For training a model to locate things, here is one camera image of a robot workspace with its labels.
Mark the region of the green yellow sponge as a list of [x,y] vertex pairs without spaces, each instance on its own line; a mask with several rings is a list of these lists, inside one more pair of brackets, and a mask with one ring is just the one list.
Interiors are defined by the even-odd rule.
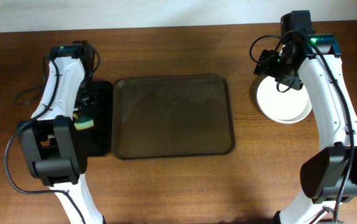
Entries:
[[93,119],[87,115],[74,114],[73,118],[74,118],[74,127],[78,131],[89,129],[94,126]]

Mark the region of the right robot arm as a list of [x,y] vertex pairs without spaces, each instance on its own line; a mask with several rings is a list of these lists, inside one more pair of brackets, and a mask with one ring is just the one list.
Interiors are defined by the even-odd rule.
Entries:
[[357,115],[342,72],[341,50],[333,34],[317,34],[309,11],[280,19],[272,50],[256,59],[256,75],[287,90],[306,89],[317,122],[319,152],[300,170],[301,191],[273,223],[321,223],[326,213],[338,223],[340,205],[357,197]]

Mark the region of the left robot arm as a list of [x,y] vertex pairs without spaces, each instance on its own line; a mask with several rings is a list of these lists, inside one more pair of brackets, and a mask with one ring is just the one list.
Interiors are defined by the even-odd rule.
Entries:
[[71,223],[104,223],[86,183],[88,156],[74,123],[78,92],[85,89],[97,69],[96,50],[86,41],[52,47],[44,59],[42,98],[30,120],[14,134],[27,167],[44,190],[20,193],[55,194]]

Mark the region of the white plate top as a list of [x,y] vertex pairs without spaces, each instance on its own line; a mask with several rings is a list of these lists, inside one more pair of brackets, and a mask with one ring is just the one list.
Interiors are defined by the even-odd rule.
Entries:
[[312,111],[307,89],[290,89],[283,93],[285,86],[279,85],[272,77],[263,78],[256,87],[256,104],[269,119],[283,124],[298,123]]

